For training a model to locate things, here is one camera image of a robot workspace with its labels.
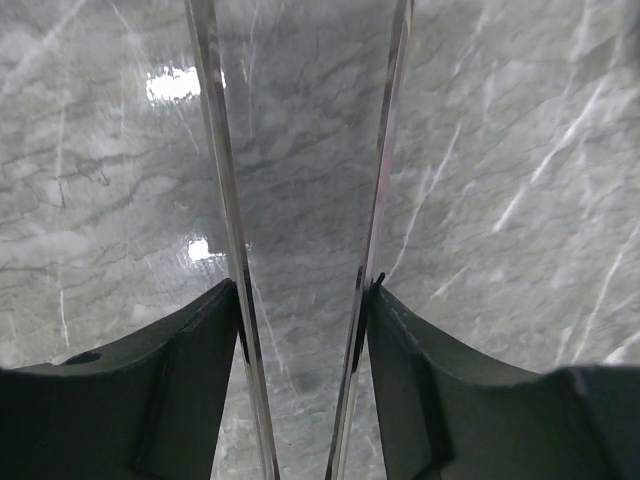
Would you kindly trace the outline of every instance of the metal strip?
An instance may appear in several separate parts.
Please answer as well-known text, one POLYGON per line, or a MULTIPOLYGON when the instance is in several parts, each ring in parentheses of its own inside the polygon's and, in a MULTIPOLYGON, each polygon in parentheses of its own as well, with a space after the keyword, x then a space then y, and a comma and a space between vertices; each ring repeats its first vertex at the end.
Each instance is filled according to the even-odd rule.
POLYGON ((382 114, 378 131, 378 175, 373 196, 371 221, 366 238, 364 255, 356 279, 356 291, 347 336, 347 349, 342 370, 340 394, 336 409, 336 421, 329 451, 329 463, 325 480, 344 479, 347 461, 347 446, 355 405, 360 359, 366 330, 368 297, 373 284, 375 266, 384 207, 387 200, 387 184, 393 163, 398 123, 400 86, 404 72, 407 46, 411 33, 414 0, 398 0, 391 29, 391 47, 387 67, 387 81, 382 99, 382 114))
POLYGON ((256 310, 251 288, 247 249, 231 151, 231 135, 224 98, 220 45, 214 0, 185 0, 187 23, 200 79, 200 99, 209 144, 209 156, 218 172, 222 205, 227 224, 229 274, 238 289, 242 310, 242 342, 249 396, 258 437, 263 477, 279 480, 269 399, 260 350, 256 310))

